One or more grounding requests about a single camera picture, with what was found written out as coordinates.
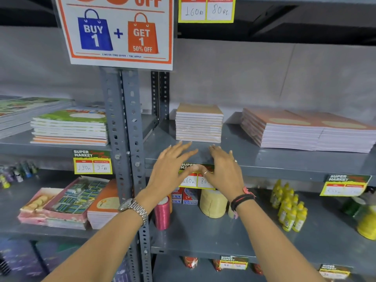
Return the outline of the person's right hand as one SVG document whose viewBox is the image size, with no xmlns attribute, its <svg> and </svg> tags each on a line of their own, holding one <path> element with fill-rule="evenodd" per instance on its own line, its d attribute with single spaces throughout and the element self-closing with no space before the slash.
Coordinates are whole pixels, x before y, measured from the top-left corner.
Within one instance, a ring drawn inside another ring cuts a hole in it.
<svg viewBox="0 0 376 282">
<path fill-rule="evenodd" d="M 244 194 L 245 186 L 242 171 L 233 156 L 233 152 L 226 152 L 220 146 L 209 146 L 214 160 L 214 172 L 209 182 L 231 202 L 237 196 Z"/>
</svg>

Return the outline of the yellow shelf price tag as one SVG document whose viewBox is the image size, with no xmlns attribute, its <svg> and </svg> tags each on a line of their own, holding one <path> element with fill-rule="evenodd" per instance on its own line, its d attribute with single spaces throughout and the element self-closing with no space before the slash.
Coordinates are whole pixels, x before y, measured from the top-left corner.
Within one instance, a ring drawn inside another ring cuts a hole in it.
<svg viewBox="0 0 376 282">
<path fill-rule="evenodd" d="M 352 270 L 353 267 L 334 264 L 321 264 L 318 268 L 318 272 L 330 281 L 345 280 L 350 276 Z"/>
<path fill-rule="evenodd" d="M 188 167 L 195 165 L 194 163 L 190 162 L 184 162 L 181 165 L 181 168 L 179 170 L 179 174 L 183 173 L 184 170 L 186 170 Z M 204 164 L 205 168 L 210 171 L 211 173 L 214 172 L 214 164 Z M 188 175 L 182 183 L 179 185 L 179 187 L 188 187 L 188 188 L 194 188 L 194 189 L 209 189 L 209 190 L 216 190 L 202 175 L 201 173 L 191 173 Z"/>
<path fill-rule="evenodd" d="M 74 174 L 112 175 L 110 151 L 73 150 Z"/>
<path fill-rule="evenodd" d="M 248 258 L 237 256 L 221 256 L 219 260 L 220 269 L 246 270 L 248 267 Z"/>
<path fill-rule="evenodd" d="M 371 175 L 330 174 L 325 179 L 320 196 L 358 197 L 365 192 L 371 179 Z"/>
<path fill-rule="evenodd" d="M 229 24 L 236 0 L 178 0 L 178 23 Z"/>
</svg>

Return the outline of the person's left forearm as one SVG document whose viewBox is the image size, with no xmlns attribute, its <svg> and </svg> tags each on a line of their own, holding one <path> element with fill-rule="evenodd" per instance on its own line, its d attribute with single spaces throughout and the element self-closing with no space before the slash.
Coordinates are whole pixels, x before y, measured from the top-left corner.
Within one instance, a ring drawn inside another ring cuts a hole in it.
<svg viewBox="0 0 376 282">
<path fill-rule="evenodd" d="M 133 209 L 118 213 L 41 282 L 110 282 L 143 224 Z"/>
</svg>

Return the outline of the stack of tan notebooks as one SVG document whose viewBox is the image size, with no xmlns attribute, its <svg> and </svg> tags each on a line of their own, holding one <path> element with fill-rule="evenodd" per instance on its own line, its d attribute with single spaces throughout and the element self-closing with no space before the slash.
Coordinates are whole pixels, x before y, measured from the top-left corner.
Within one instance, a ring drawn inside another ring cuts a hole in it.
<svg viewBox="0 0 376 282">
<path fill-rule="evenodd" d="M 221 143 L 223 118 L 217 105 L 180 103 L 175 116 L 176 140 Z"/>
</svg>

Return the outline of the black wristband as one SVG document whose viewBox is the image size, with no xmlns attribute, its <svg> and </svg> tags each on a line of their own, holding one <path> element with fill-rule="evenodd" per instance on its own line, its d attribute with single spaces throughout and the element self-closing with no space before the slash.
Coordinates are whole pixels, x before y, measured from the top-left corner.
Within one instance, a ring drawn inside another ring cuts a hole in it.
<svg viewBox="0 0 376 282">
<path fill-rule="evenodd" d="M 237 196 L 235 199 L 233 199 L 230 203 L 230 208 L 233 212 L 237 212 L 237 207 L 247 201 L 247 200 L 255 200 L 256 196 L 253 193 L 247 193 Z"/>
</svg>

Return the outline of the pink thread spool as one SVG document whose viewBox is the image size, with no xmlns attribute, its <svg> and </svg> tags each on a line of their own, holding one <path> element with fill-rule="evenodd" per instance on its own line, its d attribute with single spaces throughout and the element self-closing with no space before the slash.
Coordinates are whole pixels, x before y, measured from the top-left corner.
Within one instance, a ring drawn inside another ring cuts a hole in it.
<svg viewBox="0 0 376 282">
<path fill-rule="evenodd" d="M 166 230 L 170 226 L 172 203 L 169 196 L 163 198 L 154 208 L 155 226 L 158 230 Z"/>
</svg>

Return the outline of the grey metal shelf rack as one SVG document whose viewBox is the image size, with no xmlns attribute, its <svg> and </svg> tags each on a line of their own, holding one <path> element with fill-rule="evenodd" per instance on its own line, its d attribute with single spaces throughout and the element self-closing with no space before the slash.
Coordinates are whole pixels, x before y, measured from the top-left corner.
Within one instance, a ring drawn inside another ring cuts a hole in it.
<svg viewBox="0 0 376 282">
<path fill-rule="evenodd" d="M 376 46 L 376 0 L 239 0 L 235 5 L 242 12 L 250 13 L 246 5 L 253 3 L 271 2 L 271 7 L 257 16 L 253 21 L 235 20 L 233 24 L 199 24 L 178 22 L 178 0 L 174 0 L 174 37 L 176 39 L 210 39 L 214 41 L 247 41 L 265 40 L 266 43 L 293 44 L 288 64 L 291 63 L 296 44 L 316 45 L 350 45 L 368 47 Z M 288 18 L 294 18 L 296 10 L 303 7 L 317 6 L 321 9 L 334 7 L 334 9 L 348 10 L 347 18 L 350 20 L 348 27 L 359 31 L 359 37 L 346 37 L 335 39 L 328 34 L 322 38 L 314 38 L 313 33 L 306 33 L 307 37 L 300 36 L 297 30 L 292 31 L 292 36 L 264 37 L 263 35 L 286 23 Z M 156 162 L 157 151 L 162 151 L 162 140 L 168 144 L 174 143 L 172 135 L 175 125 L 172 123 L 170 112 L 170 79 L 171 72 L 151 72 L 152 113 L 156 115 L 157 123 L 148 132 L 146 141 L 138 143 L 130 138 L 130 96 L 125 97 L 124 112 L 127 120 L 128 146 L 126 148 L 129 158 L 129 177 L 135 185 L 134 192 L 145 188 L 152 167 Z M 350 173 L 372 175 L 371 185 L 376 187 L 376 148 L 370 155 L 355 155 L 346 153 L 340 155 L 334 151 L 299 151 L 286 149 L 264 149 L 257 147 L 252 139 L 245 137 L 245 132 L 237 124 L 224 125 L 224 147 L 234 147 L 240 156 L 240 167 L 246 176 L 293 181 L 320 183 L 331 173 Z"/>
<path fill-rule="evenodd" d="M 117 180 L 120 202 L 138 195 L 146 187 L 150 166 L 145 164 L 144 141 L 160 122 L 162 109 L 166 112 L 169 102 L 168 72 L 100 67 L 100 80 L 107 113 L 110 145 L 107 147 L 63 146 L 32 144 L 30 131 L 0 140 L 0 155 L 31 159 L 41 165 L 40 179 L 31 179 L 30 189 L 22 183 L 15 191 L 0 191 L 0 204 L 10 207 L 9 215 L 0 215 L 0 236 L 36 241 L 83 243 L 95 230 L 65 229 L 58 227 L 23 224 L 17 219 L 18 208 L 42 187 L 63 187 L 73 180 L 72 171 L 65 171 L 73 150 L 110 151 L 112 167 Z"/>
</svg>

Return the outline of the silver metal wristwatch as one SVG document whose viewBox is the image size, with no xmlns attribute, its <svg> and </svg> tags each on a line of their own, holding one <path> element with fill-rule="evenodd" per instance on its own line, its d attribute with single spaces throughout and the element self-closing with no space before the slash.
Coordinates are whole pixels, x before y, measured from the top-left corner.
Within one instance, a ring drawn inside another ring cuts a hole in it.
<svg viewBox="0 0 376 282">
<path fill-rule="evenodd" d="M 120 204 L 118 212 L 124 212 L 126 210 L 133 210 L 142 218 L 143 223 L 141 226 L 144 226 L 148 222 L 148 212 L 135 199 L 126 199 L 125 202 Z"/>
</svg>

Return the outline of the stack of pink notebooks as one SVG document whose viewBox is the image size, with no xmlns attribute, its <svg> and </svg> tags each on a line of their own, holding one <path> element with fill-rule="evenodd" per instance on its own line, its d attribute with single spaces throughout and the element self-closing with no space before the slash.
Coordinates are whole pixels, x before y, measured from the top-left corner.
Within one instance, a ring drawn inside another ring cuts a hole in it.
<svg viewBox="0 0 376 282">
<path fill-rule="evenodd" d="M 328 112 L 291 112 L 319 124 L 322 128 L 315 151 L 369 153 L 376 144 L 376 126 Z"/>
<path fill-rule="evenodd" d="M 314 151 L 324 130 L 317 120 L 271 108 L 243 108 L 241 127 L 261 148 Z"/>
</svg>

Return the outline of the pink box of green erasers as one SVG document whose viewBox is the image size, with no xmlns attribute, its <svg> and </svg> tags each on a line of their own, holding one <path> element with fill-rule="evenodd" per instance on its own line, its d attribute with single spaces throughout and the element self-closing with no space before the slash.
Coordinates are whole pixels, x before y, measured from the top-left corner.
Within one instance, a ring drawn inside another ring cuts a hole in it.
<svg viewBox="0 0 376 282">
<path fill-rule="evenodd" d="M 108 179 L 80 176 L 56 195 L 44 208 L 49 219 L 87 222 L 87 209 L 110 182 Z"/>
</svg>

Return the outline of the white orange offer sign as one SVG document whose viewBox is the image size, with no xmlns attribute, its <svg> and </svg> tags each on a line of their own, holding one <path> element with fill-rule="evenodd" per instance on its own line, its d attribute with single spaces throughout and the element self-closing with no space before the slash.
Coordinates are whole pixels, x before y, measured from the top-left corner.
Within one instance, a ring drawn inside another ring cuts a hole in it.
<svg viewBox="0 0 376 282">
<path fill-rule="evenodd" d="M 173 70 L 174 0 L 54 0 L 71 64 Z"/>
</svg>

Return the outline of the pink box of tan erasers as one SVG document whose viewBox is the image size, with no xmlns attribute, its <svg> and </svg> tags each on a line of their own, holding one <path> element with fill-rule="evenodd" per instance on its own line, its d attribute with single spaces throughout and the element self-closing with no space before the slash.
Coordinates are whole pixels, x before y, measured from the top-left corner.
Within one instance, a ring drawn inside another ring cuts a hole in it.
<svg viewBox="0 0 376 282">
<path fill-rule="evenodd" d="M 20 214 L 17 216 L 19 222 L 47 226 L 47 217 L 42 213 L 42 210 L 61 191 L 63 191 L 61 188 L 41 188 L 28 203 L 20 208 Z"/>
</svg>

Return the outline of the stack of large green books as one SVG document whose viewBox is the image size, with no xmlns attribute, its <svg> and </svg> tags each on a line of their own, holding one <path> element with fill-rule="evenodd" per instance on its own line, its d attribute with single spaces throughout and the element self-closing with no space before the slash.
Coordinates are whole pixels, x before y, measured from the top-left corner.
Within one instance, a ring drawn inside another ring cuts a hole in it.
<svg viewBox="0 0 376 282">
<path fill-rule="evenodd" d="M 36 116 L 73 106 L 73 99 L 0 95 L 0 139 L 31 130 Z"/>
</svg>

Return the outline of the yellow thread spool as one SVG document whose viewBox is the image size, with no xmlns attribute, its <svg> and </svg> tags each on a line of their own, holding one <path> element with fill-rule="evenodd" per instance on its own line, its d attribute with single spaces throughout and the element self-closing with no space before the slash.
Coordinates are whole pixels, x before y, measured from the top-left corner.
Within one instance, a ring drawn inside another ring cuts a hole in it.
<svg viewBox="0 0 376 282">
<path fill-rule="evenodd" d="M 376 241 L 376 205 L 368 206 L 365 209 L 356 230 L 361 236 Z"/>
</svg>

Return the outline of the pile of purple books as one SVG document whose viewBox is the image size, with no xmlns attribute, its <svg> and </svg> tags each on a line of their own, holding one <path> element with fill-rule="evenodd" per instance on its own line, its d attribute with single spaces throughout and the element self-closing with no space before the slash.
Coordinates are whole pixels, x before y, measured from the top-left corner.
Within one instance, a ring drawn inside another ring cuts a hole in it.
<svg viewBox="0 0 376 282">
<path fill-rule="evenodd" d="M 26 276 L 52 272 L 81 244 L 52 241 L 8 240 L 0 238 L 0 255 L 12 271 Z"/>
</svg>

